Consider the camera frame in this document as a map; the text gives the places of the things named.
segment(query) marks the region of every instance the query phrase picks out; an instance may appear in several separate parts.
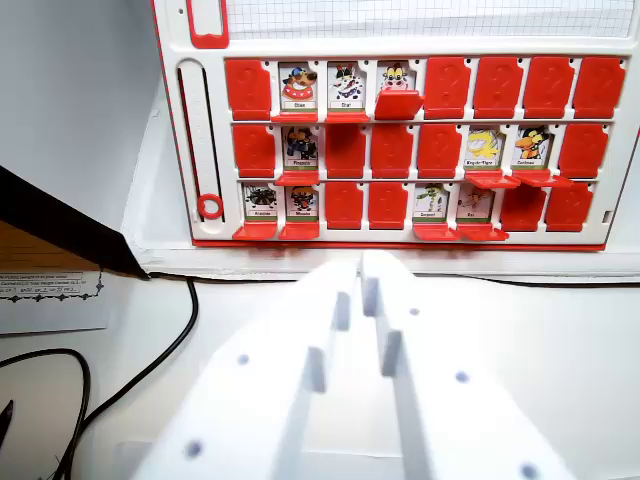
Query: character card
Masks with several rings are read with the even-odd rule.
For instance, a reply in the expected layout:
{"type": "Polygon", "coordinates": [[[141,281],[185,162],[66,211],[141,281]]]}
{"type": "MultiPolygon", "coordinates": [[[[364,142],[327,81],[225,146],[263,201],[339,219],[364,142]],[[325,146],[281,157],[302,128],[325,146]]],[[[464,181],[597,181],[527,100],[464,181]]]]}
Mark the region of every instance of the character card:
{"type": "Polygon", "coordinates": [[[469,127],[464,154],[466,170],[497,170],[500,167],[504,135],[498,127],[469,127]]]}
{"type": "Polygon", "coordinates": [[[281,63],[280,109],[283,112],[315,112],[318,109],[318,74],[307,62],[281,63]]]}
{"type": "Polygon", "coordinates": [[[364,110],[365,75],[357,61],[329,62],[327,84],[329,111],[364,110]]]}
{"type": "Polygon", "coordinates": [[[243,183],[244,217],[261,222],[278,220],[276,192],[266,183],[243,183]]]}
{"type": "Polygon", "coordinates": [[[284,170],[318,169],[317,127],[282,127],[284,170]]]}
{"type": "Polygon", "coordinates": [[[449,192],[441,183],[418,183],[413,201],[414,222],[444,222],[447,220],[449,192]]]}
{"type": "Polygon", "coordinates": [[[518,140],[511,159],[514,170],[543,170],[547,168],[553,135],[547,127],[521,126],[518,128],[518,140]]]}
{"type": "Polygon", "coordinates": [[[285,187],[287,222],[317,222],[318,192],[309,186],[285,187]]]}
{"type": "Polygon", "coordinates": [[[494,192],[483,190],[471,183],[460,185],[456,221],[486,223],[491,221],[494,192]]]}
{"type": "Polygon", "coordinates": [[[383,90],[415,90],[416,72],[409,69],[409,62],[378,62],[378,93],[383,90]]]}

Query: paper sheet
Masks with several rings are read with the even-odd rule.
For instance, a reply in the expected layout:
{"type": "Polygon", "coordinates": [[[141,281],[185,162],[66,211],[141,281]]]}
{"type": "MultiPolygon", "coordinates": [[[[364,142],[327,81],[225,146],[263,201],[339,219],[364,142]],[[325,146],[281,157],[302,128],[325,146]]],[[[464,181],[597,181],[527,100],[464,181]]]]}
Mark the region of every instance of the paper sheet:
{"type": "Polygon", "coordinates": [[[228,0],[232,39],[626,37],[634,0],[228,0]]]}

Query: black wire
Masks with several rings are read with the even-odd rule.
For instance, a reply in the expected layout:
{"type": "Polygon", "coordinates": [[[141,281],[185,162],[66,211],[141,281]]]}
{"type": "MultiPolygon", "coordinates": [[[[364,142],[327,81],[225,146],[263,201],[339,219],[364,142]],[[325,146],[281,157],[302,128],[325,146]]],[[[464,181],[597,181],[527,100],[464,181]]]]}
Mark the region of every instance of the black wire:
{"type": "Polygon", "coordinates": [[[72,350],[70,348],[47,348],[45,350],[36,350],[34,352],[23,353],[22,355],[17,355],[15,357],[2,360],[0,361],[0,368],[7,367],[24,360],[29,360],[31,358],[45,357],[48,355],[70,355],[78,360],[80,368],[82,369],[82,401],[80,402],[80,411],[78,412],[76,426],[73,429],[73,435],[71,435],[71,440],[69,441],[69,444],[67,445],[67,448],[65,450],[65,452],[67,452],[75,449],[75,446],[82,432],[82,422],[85,415],[87,414],[87,407],[89,406],[89,396],[91,394],[91,370],[89,369],[89,364],[87,363],[87,360],[84,358],[84,356],[80,352],[72,350]]]}
{"type": "Polygon", "coordinates": [[[46,355],[71,355],[72,357],[75,357],[80,363],[80,367],[82,368],[82,402],[80,405],[80,412],[78,413],[78,419],[76,420],[76,426],[73,430],[71,440],[69,441],[64,455],[60,460],[60,464],[58,465],[58,468],[56,469],[56,472],[53,476],[54,480],[61,480],[63,476],[65,476],[67,480],[71,479],[73,456],[75,454],[76,448],[78,447],[78,443],[80,442],[82,434],[87,430],[87,428],[89,428],[91,423],[93,423],[93,421],[100,415],[102,415],[105,410],[107,410],[114,403],[124,397],[133,387],[140,383],[147,375],[149,375],[162,362],[164,362],[167,357],[169,357],[169,355],[171,355],[176,350],[176,348],[180,346],[184,339],[187,338],[191,330],[193,330],[193,327],[195,326],[196,320],[198,318],[199,310],[198,294],[196,292],[196,287],[193,284],[193,279],[187,279],[187,287],[189,287],[192,309],[191,317],[189,318],[189,322],[187,323],[187,326],[184,328],[184,330],[180,333],[180,335],[178,335],[173,343],[169,345],[169,347],[158,356],[158,358],[156,358],[144,370],[133,377],[124,387],[122,387],[113,396],[111,396],[111,398],[98,406],[86,418],[85,416],[87,414],[87,408],[89,406],[89,395],[91,393],[91,371],[89,369],[87,360],[82,356],[80,352],[72,350],[70,348],[50,348],[46,350],[36,350],[35,352],[23,353],[22,355],[17,355],[15,357],[0,361],[0,368],[2,368],[17,362],[21,362],[23,360],[28,360],[30,358],[42,357],[46,355]]]}
{"type": "MultiPolygon", "coordinates": [[[[173,341],[173,343],[169,345],[169,347],[167,347],[167,349],[158,356],[158,358],[156,358],[153,362],[147,365],[147,367],[144,370],[142,370],[135,377],[133,377],[124,387],[122,387],[114,395],[112,395],[111,398],[109,398],[104,403],[102,403],[102,405],[98,406],[93,412],[91,412],[91,414],[86,419],[83,420],[82,424],[80,425],[80,431],[78,433],[76,442],[73,445],[73,448],[70,448],[65,452],[65,455],[63,456],[62,460],[60,461],[60,465],[58,466],[58,470],[61,473],[62,471],[64,471],[64,474],[67,480],[71,479],[71,469],[73,468],[73,456],[75,454],[77,443],[79,443],[82,437],[82,434],[87,430],[87,428],[89,428],[89,425],[91,425],[91,423],[93,423],[100,415],[102,415],[105,412],[105,410],[107,410],[114,403],[116,403],[118,400],[124,397],[133,387],[135,387],[138,383],[140,383],[146,376],[148,376],[162,362],[164,362],[167,359],[167,357],[169,357],[169,355],[171,355],[176,350],[176,348],[180,346],[180,344],[184,341],[184,339],[187,338],[191,330],[193,330],[193,327],[195,326],[196,320],[198,318],[198,310],[199,310],[198,294],[196,292],[196,287],[193,284],[193,279],[191,278],[187,279],[187,286],[189,287],[189,294],[191,296],[192,309],[191,309],[191,317],[189,318],[189,322],[187,322],[186,327],[184,328],[184,330],[182,330],[180,335],[178,335],[178,337],[173,341]]],[[[53,479],[59,480],[61,478],[62,478],[62,475],[61,474],[58,475],[58,471],[56,471],[56,475],[53,477],[53,479]]]]}

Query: white plastic part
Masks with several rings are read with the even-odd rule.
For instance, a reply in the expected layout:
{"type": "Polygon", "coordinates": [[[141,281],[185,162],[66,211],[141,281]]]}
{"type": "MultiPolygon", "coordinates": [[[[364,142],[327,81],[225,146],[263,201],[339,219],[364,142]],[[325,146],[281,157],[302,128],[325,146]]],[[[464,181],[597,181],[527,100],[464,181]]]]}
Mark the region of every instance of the white plastic part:
{"type": "Polygon", "coordinates": [[[222,15],[219,0],[191,0],[193,23],[198,35],[221,35],[222,15]]]}
{"type": "MultiPolygon", "coordinates": [[[[416,295],[402,263],[365,252],[361,274],[381,373],[393,377],[407,480],[574,480],[507,392],[437,334],[433,299],[416,295]]],[[[331,388],[331,347],[348,327],[355,280],[354,264],[329,262],[227,342],[134,480],[298,478],[311,394],[331,388]]]]}
{"type": "Polygon", "coordinates": [[[434,335],[433,298],[386,252],[361,264],[381,372],[393,377],[407,480],[574,477],[507,392],[454,342],[434,335]]]}
{"type": "Polygon", "coordinates": [[[354,263],[329,262],[232,337],[135,478],[294,478],[311,394],[327,388],[355,281],[354,263]]]}

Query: game board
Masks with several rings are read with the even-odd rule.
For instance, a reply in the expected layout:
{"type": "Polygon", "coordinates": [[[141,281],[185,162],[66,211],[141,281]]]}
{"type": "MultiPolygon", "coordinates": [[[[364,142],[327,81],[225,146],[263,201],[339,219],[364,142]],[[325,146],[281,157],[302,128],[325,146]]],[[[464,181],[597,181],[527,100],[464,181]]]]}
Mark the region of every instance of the game board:
{"type": "Polygon", "coordinates": [[[230,41],[203,2],[154,2],[194,245],[604,248],[636,12],[624,38],[230,41]]]}

